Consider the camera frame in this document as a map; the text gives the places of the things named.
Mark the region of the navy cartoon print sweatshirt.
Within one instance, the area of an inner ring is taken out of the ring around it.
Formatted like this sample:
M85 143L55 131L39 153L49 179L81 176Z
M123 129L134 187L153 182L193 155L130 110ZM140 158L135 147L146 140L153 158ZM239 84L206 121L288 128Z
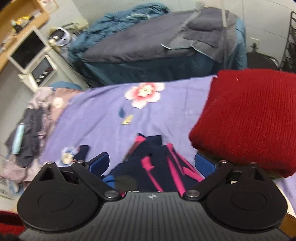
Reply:
M204 177L172 144L164 145L161 136L138 134L124 160L101 178L80 164L73 164L75 175L94 193L115 190L120 194L139 192L178 192L183 195Z

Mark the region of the purple floral bed sheet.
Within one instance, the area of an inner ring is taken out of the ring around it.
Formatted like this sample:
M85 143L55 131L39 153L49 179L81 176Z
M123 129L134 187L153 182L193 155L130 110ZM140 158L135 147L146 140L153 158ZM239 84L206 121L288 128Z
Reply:
M195 169L197 153L219 162L222 159L195 149L189 139L215 76L113 85L81 92L60 115L41 162L70 166L74 161L88 162L107 152L109 167L103 178L124 160L139 133L161 136L164 145L172 144ZM265 171L281 184L295 206L295 173L282 177Z

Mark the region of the red knit sweater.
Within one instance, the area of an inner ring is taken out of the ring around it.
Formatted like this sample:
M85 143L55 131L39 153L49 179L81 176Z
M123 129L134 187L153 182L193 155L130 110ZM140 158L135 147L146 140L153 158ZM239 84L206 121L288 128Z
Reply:
M295 173L295 74L222 70L212 79L191 145L222 160Z

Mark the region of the white small oven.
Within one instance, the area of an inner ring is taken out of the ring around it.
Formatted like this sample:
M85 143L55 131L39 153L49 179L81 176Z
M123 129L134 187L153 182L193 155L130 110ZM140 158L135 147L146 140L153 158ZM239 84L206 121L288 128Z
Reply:
M21 72L18 75L20 82L31 92L61 81L80 84L81 80L72 66L53 49L36 56L26 68L18 63L15 66Z

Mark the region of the grey duvet on far bed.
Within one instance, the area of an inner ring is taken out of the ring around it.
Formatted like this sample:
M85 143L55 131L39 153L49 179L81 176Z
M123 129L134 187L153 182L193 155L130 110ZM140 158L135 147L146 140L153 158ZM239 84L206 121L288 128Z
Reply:
M138 23L96 43L83 53L82 60L89 63L114 64L190 56L196 53L192 48L169 50L163 47L163 44L175 36L193 13L173 12Z

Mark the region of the white microwave oven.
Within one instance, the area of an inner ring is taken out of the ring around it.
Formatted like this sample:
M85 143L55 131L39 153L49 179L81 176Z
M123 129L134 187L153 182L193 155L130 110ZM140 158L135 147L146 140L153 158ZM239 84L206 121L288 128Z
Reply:
M8 60L21 73L27 74L35 61L49 49L50 46L41 32L36 27L31 27L8 51Z

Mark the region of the grey folded towel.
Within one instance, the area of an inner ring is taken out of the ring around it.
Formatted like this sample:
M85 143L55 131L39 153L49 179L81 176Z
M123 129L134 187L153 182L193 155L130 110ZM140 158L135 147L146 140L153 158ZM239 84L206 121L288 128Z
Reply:
M237 45L237 16L226 10L225 18L226 27L223 25L221 9L203 8L195 11L162 46L169 50L193 48L221 63Z

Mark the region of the blue crumpled blanket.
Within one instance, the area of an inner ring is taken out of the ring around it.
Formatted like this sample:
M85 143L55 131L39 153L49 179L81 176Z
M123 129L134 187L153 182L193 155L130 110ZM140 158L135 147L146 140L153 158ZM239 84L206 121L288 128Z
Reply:
M81 61L83 53L103 39L169 12L169 8L163 3L148 3L140 4L126 11L107 13L71 43L68 49L68 59L71 63Z

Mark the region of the wooden shelf unit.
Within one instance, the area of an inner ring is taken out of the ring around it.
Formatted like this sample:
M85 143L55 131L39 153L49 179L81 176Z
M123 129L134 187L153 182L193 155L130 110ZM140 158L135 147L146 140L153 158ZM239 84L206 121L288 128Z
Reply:
M42 27L49 18L40 1L10 1L1 9L1 69L30 28Z

